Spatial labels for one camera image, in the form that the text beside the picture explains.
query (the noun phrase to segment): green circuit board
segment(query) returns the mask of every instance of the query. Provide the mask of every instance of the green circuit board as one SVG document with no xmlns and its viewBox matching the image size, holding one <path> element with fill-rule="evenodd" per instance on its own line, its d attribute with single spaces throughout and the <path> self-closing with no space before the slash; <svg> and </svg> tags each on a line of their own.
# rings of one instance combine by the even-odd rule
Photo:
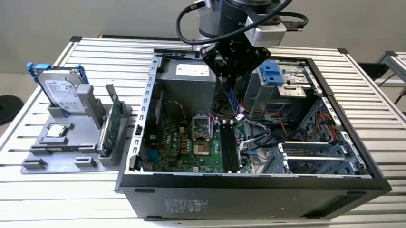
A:
<svg viewBox="0 0 406 228">
<path fill-rule="evenodd" d="M 119 137 L 119 132 L 120 132 L 120 120 L 121 120 L 121 103 L 115 97 L 113 99 L 113 105 L 109 110 L 109 116 L 105 122 L 105 128 L 103 129 L 103 150 L 105 151 L 107 154 L 112 152 L 115 149 L 117 137 Z"/>
<path fill-rule="evenodd" d="M 184 127 L 183 132 L 179 129 L 180 127 L 182 122 L 164 120 L 160 148 L 157 150 L 157 162 L 153 166 L 149 163 L 149 169 L 160 172 L 223 173 L 219 123 L 214 123 L 212 138 L 204 142 L 210 148 L 207 155 L 194 154 L 194 146 L 199 146 L 198 144 L 200 144 L 202 141 L 199 142 L 191 139 L 190 125 Z M 238 136 L 238 142 L 244 136 L 242 124 L 235 126 L 235 135 Z M 240 172 L 251 173 L 250 166 L 244 166 Z"/>
</svg>

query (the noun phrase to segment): wire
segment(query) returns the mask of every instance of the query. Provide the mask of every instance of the wire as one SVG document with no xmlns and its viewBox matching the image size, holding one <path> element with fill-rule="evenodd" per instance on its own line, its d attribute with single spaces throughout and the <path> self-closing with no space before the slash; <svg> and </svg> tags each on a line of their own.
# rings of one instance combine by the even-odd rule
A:
<svg viewBox="0 0 406 228">
<path fill-rule="evenodd" d="M 310 139 L 311 136 L 312 136 L 312 135 L 315 134 L 315 132 L 316 132 L 316 129 L 318 129 L 318 117 L 319 117 L 319 116 L 322 117 L 323 121 L 324 121 L 326 119 L 331 120 L 330 116 L 327 116 L 326 114 L 320 114 L 320 113 L 316 114 L 316 116 L 315 116 L 314 128 L 312 128 L 312 131 L 311 131 L 310 135 L 307 136 L 307 139 Z M 328 131 L 328 133 L 330 133 L 331 139 L 332 139 L 334 141 L 338 141 L 339 138 L 338 138 L 338 136 L 336 136 L 336 133 L 335 133 L 332 127 L 331 127 L 330 125 L 326 124 L 326 128 L 327 128 L 327 131 Z"/>
<path fill-rule="evenodd" d="M 287 31 L 298 31 L 298 29 L 303 29 L 303 27 L 308 23 L 308 17 L 300 13 L 295 12 L 280 12 L 279 16 L 299 18 L 303 21 L 282 21 L 284 26 L 287 27 Z"/>
<path fill-rule="evenodd" d="M 282 127 L 282 129 L 283 129 L 284 135 L 287 135 L 286 129 L 284 129 L 284 126 L 283 126 L 283 122 L 282 122 L 282 118 L 279 119 L 279 122 L 280 122 L 280 127 Z"/>
<path fill-rule="evenodd" d="M 242 141 L 242 142 L 240 142 L 240 147 L 242 147 L 243 145 L 246 145 L 246 144 L 254 143 L 254 142 L 256 142 L 256 141 L 259 141 L 259 140 L 267 138 L 270 135 L 271 135 L 271 134 L 264 134 L 264 133 L 263 133 L 263 134 L 260 134 L 259 137 L 252 138 L 252 139 L 248 139 L 248 140 L 246 140 L 246 141 Z"/>
<path fill-rule="evenodd" d="M 260 168 L 260 166 L 263 166 L 264 164 L 267 163 L 267 161 L 264 161 L 258 167 L 256 167 L 256 169 L 255 169 L 255 172 L 254 173 L 256 173 L 256 171 L 258 171 L 258 169 Z"/>
<path fill-rule="evenodd" d="M 393 73 L 393 75 L 390 75 L 390 76 L 387 77 L 387 79 L 383 80 L 383 82 L 381 82 L 381 84 L 378 85 L 378 87 L 379 87 L 381 85 L 383 85 L 383 83 L 385 83 L 393 76 L 394 76 L 394 73 Z"/>
<path fill-rule="evenodd" d="M 187 124 L 187 122 L 186 122 L 186 112 L 184 112 L 184 108 L 183 108 L 182 104 L 179 104 L 178 101 L 165 101 L 165 102 L 164 102 L 164 105 L 165 105 L 167 103 L 172 103 L 172 104 L 176 104 L 176 105 L 179 106 L 179 108 L 182 109 L 182 113 L 183 113 L 183 122 L 184 122 L 184 124 Z"/>
<path fill-rule="evenodd" d="M 232 115 L 222 115 L 222 114 L 218 114 L 214 110 L 211 110 L 211 112 L 212 112 L 216 116 L 220 116 L 220 117 L 224 117 L 224 118 L 234 118 Z"/>
<path fill-rule="evenodd" d="M 402 99 L 402 95 L 399 95 L 398 98 L 397 98 L 397 100 L 394 101 L 395 105 L 399 103 L 401 99 Z"/>
<path fill-rule="evenodd" d="M 330 117 L 327 114 L 322 114 L 322 115 L 326 117 L 326 119 L 331 120 L 331 117 Z M 332 140 L 338 141 L 339 138 L 338 138 L 338 135 L 336 135 L 336 133 L 335 133 L 335 130 L 334 130 L 332 126 L 331 126 L 331 125 L 327 125 L 327 129 L 328 129 L 328 131 L 330 131 Z"/>
<path fill-rule="evenodd" d="M 256 150 L 258 148 L 272 148 L 275 146 L 278 146 L 278 144 L 280 142 L 283 142 L 284 140 L 287 139 L 291 139 L 299 132 L 306 132 L 304 135 L 307 134 L 307 131 L 306 129 L 303 128 L 298 128 L 296 130 L 294 130 L 287 136 L 284 136 L 282 139 L 279 139 L 278 141 L 270 143 L 270 144 L 260 144 L 259 146 L 256 146 L 255 148 L 251 149 L 252 150 Z"/>
<path fill-rule="evenodd" d="M 211 38 L 211 39 L 206 39 L 206 40 L 188 40 L 184 38 L 182 31 L 180 31 L 180 21 L 183 16 L 192 12 L 194 10 L 204 7 L 204 5 L 196 5 L 196 4 L 191 4 L 188 7 L 184 8 L 184 10 L 180 12 L 178 18 L 176 18 L 176 33 L 178 36 L 180 38 L 180 40 L 190 45 L 203 45 L 203 44 L 211 44 L 215 42 L 219 42 L 240 33 L 244 33 L 246 31 L 251 30 L 252 28 L 255 28 L 258 25 L 260 25 L 262 23 L 264 23 L 268 19 L 271 19 L 275 15 L 278 15 L 280 13 L 280 11 L 287 7 L 287 5 L 292 2 L 292 0 L 286 0 L 283 3 L 280 3 L 272 10 L 272 12 L 270 14 L 267 14 L 263 18 L 260 18 L 258 21 L 255 21 L 252 24 L 242 27 L 240 29 L 232 31 L 231 33 L 227 33 L 216 38 Z"/>
<path fill-rule="evenodd" d="M 266 144 L 268 141 L 271 141 L 272 138 L 274 138 L 274 136 L 271 135 L 271 137 L 267 140 L 264 140 L 262 143 L 254 142 L 254 144 L 256 146 L 260 146 L 262 144 Z"/>
<path fill-rule="evenodd" d="M 250 155 L 258 156 L 260 159 L 267 160 L 267 158 L 262 157 L 262 156 L 258 155 L 258 154 L 250 154 Z"/>
<path fill-rule="evenodd" d="M 260 126 L 267 132 L 270 132 L 267 126 L 264 126 L 263 124 L 260 124 L 259 122 L 251 121 L 248 120 L 248 118 L 244 117 L 244 121 L 247 121 L 250 124 Z"/>
</svg>

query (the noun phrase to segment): blue bracket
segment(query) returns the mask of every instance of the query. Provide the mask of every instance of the blue bracket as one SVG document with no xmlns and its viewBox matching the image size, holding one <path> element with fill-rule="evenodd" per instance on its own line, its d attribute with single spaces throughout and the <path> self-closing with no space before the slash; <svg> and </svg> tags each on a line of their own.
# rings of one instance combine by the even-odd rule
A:
<svg viewBox="0 0 406 228">
<path fill-rule="evenodd" d="M 263 62 L 259 71 L 264 78 L 264 83 L 267 85 L 282 85 L 284 84 L 284 79 L 279 70 L 278 63 L 275 62 Z"/>
<path fill-rule="evenodd" d="M 32 63 L 32 62 L 28 62 L 27 65 L 25 65 L 27 70 L 28 70 L 28 73 L 31 74 L 35 83 L 39 84 L 39 87 L 40 87 L 40 89 L 43 90 L 43 92 L 44 92 L 44 94 L 45 94 L 45 96 L 47 96 L 47 98 L 48 98 L 48 100 L 49 100 L 51 107 L 55 107 L 55 104 L 53 104 L 53 102 L 52 102 L 52 100 L 51 100 L 48 94 L 45 93 L 45 89 L 44 89 L 44 87 L 43 87 L 43 84 L 39 82 L 39 77 L 37 77 L 37 75 L 36 75 L 36 71 L 49 70 L 49 69 L 51 69 L 51 65 L 49 65 L 49 64 L 45 64 L 45 63 L 40 63 L 40 64 L 37 64 L 35 67 L 32 67 L 32 66 L 33 66 L 33 63 Z M 65 110 L 63 110 L 63 114 L 64 114 L 65 117 L 69 115 L 69 113 L 68 113 Z"/>
<path fill-rule="evenodd" d="M 236 100 L 234 91 L 232 91 L 231 87 L 228 86 L 227 82 L 222 82 L 222 86 L 223 86 L 223 89 L 226 91 L 227 98 L 228 98 L 234 113 L 236 114 L 238 111 L 239 111 L 240 105 L 239 105 L 239 102 Z"/>
<path fill-rule="evenodd" d="M 79 70 L 80 78 L 81 78 L 83 83 L 88 84 L 89 81 L 88 81 L 87 73 L 85 73 L 84 68 L 83 68 L 80 63 L 77 64 L 76 69 Z"/>
</svg>

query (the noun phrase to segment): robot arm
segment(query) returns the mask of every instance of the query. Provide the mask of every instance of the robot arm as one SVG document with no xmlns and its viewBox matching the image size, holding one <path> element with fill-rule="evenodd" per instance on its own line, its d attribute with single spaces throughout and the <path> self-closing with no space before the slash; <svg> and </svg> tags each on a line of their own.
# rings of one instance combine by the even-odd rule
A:
<svg viewBox="0 0 406 228">
<path fill-rule="evenodd" d="M 200 0 L 191 4 L 176 20 L 180 40 L 200 45 L 203 59 L 227 86 L 246 76 L 268 58 L 264 47 L 278 46 L 287 31 L 300 31 L 307 17 L 280 12 L 292 0 Z M 196 11 L 200 16 L 202 40 L 188 40 L 180 32 L 182 17 Z M 296 17 L 303 22 L 282 21 L 280 16 Z"/>
</svg>

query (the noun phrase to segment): gray plastic holder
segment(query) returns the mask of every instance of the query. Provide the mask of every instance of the gray plastic holder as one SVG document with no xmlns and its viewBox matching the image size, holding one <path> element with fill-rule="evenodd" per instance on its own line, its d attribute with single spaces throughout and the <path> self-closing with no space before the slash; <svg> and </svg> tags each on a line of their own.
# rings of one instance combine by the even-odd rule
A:
<svg viewBox="0 0 406 228">
<path fill-rule="evenodd" d="M 95 124 L 95 116 L 87 113 L 72 114 L 65 117 L 60 108 L 49 107 L 51 116 L 37 141 L 29 149 L 28 158 L 21 164 L 21 173 L 41 174 L 119 170 L 131 114 L 131 106 L 125 105 L 124 102 L 120 103 L 123 115 L 119 137 L 115 149 L 108 157 L 101 157 L 97 153 L 101 129 L 97 129 Z M 104 105 L 103 113 L 108 113 L 109 108 L 111 105 Z M 71 128 L 65 133 L 63 142 L 55 143 L 47 138 L 47 132 L 52 124 L 65 125 Z"/>
</svg>

